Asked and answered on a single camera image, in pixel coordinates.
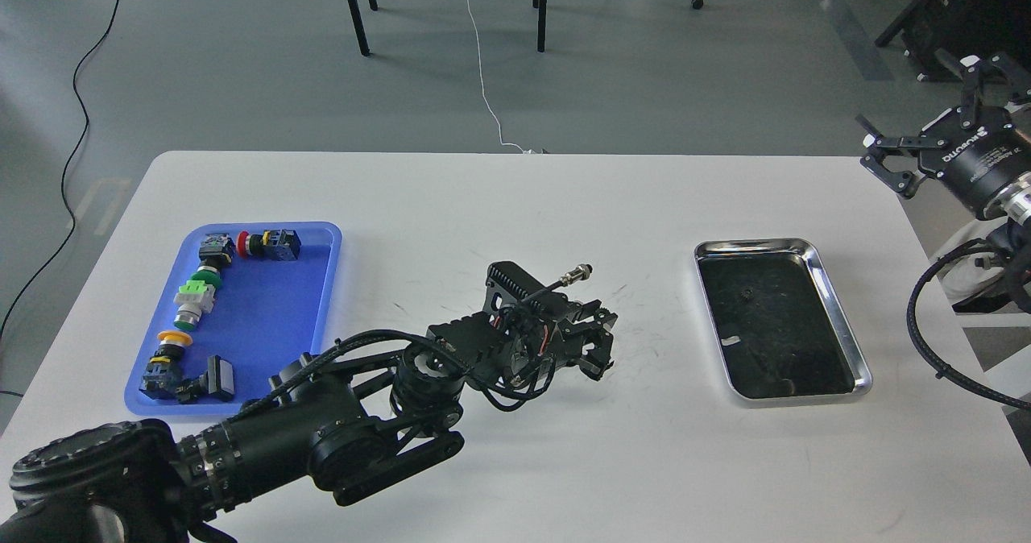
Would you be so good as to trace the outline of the black gripper screen left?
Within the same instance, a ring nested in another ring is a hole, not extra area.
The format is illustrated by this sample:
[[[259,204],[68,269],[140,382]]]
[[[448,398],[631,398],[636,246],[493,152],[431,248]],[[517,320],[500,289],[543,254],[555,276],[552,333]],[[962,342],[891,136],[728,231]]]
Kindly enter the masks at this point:
[[[601,305],[570,301],[559,289],[585,279],[585,267],[544,285],[512,261],[487,268],[483,311],[431,326],[427,391],[456,399],[464,386],[506,399],[535,399],[557,370],[577,367],[600,381],[612,367],[614,338],[593,319]]]

